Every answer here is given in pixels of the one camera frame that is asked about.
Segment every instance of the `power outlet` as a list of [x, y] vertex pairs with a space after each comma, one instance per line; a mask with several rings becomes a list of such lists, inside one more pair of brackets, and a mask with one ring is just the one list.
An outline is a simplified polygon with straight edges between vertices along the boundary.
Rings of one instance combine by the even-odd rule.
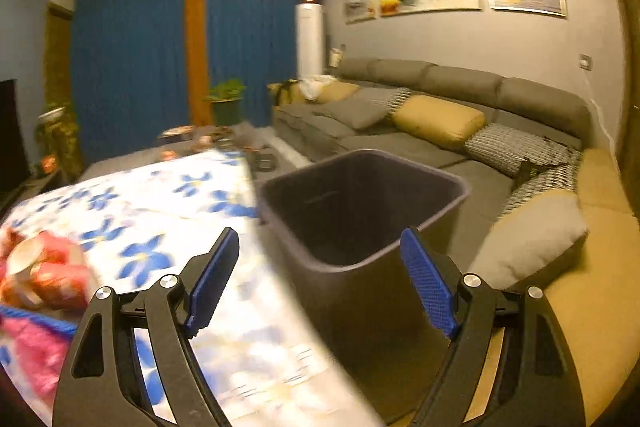
[[580, 67], [583, 70], [593, 70], [593, 59], [589, 55], [580, 55]]

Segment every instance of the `tv stand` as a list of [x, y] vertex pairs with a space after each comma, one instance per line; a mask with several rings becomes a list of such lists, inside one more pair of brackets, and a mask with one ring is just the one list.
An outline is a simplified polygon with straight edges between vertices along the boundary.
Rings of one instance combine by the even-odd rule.
[[16, 204], [64, 185], [65, 179], [60, 169], [56, 169], [42, 178], [29, 178], [27, 181], [22, 182], [13, 192], [10, 192], [3, 200], [0, 200], [0, 223]]

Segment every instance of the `white tablecloth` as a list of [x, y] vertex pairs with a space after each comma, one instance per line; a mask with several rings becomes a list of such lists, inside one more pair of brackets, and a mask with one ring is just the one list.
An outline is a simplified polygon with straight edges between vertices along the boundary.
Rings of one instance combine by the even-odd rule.
[[[50, 230], [82, 244], [100, 284], [125, 293], [180, 273], [225, 227], [240, 257], [211, 324], [191, 341], [214, 395], [234, 426], [379, 427], [383, 422], [333, 360], [271, 270], [257, 239], [248, 168], [210, 151], [60, 188], [22, 203], [5, 225], [25, 235]], [[146, 330], [136, 330], [145, 383], [157, 415], [173, 416]], [[51, 411], [21, 374], [12, 342], [0, 362], [45, 423]]]

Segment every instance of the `floor standing air conditioner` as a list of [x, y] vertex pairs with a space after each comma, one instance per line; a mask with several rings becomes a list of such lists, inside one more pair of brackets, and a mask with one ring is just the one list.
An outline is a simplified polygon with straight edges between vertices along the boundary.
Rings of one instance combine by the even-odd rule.
[[298, 38], [298, 78], [322, 74], [324, 69], [324, 31], [322, 5], [296, 6], [296, 35]]

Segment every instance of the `trash bin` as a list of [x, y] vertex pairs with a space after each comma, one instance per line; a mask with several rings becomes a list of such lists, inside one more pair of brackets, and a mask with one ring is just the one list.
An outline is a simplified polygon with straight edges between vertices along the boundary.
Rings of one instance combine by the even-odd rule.
[[[444, 336], [426, 325], [400, 258], [400, 234], [416, 227], [429, 248], [446, 252], [458, 208], [468, 194], [457, 176], [377, 150], [333, 156], [260, 188], [261, 215], [282, 244], [268, 255], [373, 406], [377, 398], [371, 394], [386, 402], [383, 412], [376, 407], [386, 421], [406, 408], [401, 403], [414, 399], [412, 389], [417, 399], [426, 391], [427, 377], [435, 375], [447, 346]], [[413, 360], [394, 359], [395, 348], [398, 357]], [[421, 349], [430, 352], [416, 360]], [[371, 357], [389, 357], [390, 367], [413, 371], [406, 377], [414, 387], [403, 382], [398, 400], [389, 403], [382, 381], [363, 381], [388, 377], [385, 369], [365, 367]], [[376, 389], [367, 394], [367, 387]]]

